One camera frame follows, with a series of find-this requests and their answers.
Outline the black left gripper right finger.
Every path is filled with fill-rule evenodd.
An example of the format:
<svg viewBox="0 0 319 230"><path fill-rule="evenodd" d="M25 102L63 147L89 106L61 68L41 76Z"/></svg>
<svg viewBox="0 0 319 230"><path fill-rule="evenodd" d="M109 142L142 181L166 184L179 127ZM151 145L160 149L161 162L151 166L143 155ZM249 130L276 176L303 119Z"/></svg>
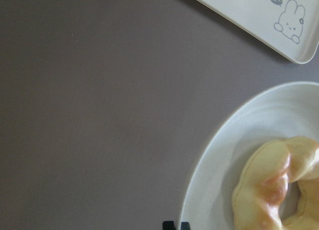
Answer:
<svg viewBox="0 0 319 230"><path fill-rule="evenodd" d="M190 230L189 222L181 222L181 230Z"/></svg>

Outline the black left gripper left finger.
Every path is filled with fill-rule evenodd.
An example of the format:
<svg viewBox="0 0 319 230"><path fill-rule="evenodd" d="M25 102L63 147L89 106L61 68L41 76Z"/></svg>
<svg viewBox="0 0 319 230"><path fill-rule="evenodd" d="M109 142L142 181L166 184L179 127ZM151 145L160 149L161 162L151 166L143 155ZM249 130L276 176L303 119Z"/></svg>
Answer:
<svg viewBox="0 0 319 230"><path fill-rule="evenodd" d="M162 230L174 230L174 221L162 222Z"/></svg>

